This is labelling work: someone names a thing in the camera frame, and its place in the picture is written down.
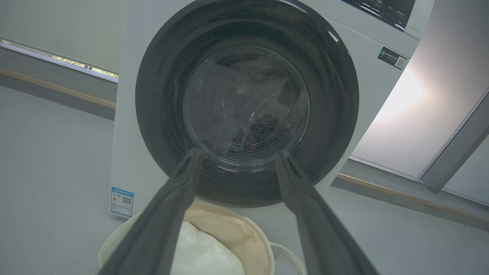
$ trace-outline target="sticker with qr code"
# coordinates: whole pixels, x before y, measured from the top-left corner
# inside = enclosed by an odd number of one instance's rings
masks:
[[[133,215],[134,193],[112,187],[111,212],[126,218]]]
[[[391,64],[392,66],[402,69],[406,65],[407,58],[401,56],[400,54],[384,47],[380,54],[378,55],[378,58],[388,64]]]

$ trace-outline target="white washing machine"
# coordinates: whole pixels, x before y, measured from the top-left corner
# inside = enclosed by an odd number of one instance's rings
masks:
[[[199,147],[198,195],[234,207],[302,257],[295,217],[280,203],[276,153],[290,151],[325,194],[412,57],[432,6],[129,0],[111,213],[142,211]]]

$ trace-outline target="black display panel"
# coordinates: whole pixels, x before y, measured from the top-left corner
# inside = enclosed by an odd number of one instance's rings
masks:
[[[343,0],[398,30],[404,31],[415,0]]]

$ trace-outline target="white cloth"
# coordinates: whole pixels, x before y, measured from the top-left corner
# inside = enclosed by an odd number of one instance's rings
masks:
[[[245,269],[220,241],[183,221],[170,275],[245,275]]]

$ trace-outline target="round black door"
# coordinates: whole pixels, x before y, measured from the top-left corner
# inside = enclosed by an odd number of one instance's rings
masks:
[[[304,4],[198,0],[151,41],[135,99],[166,174],[199,147],[199,196],[252,207],[281,201],[281,149],[314,184],[331,171],[355,128],[358,82],[340,36]]]

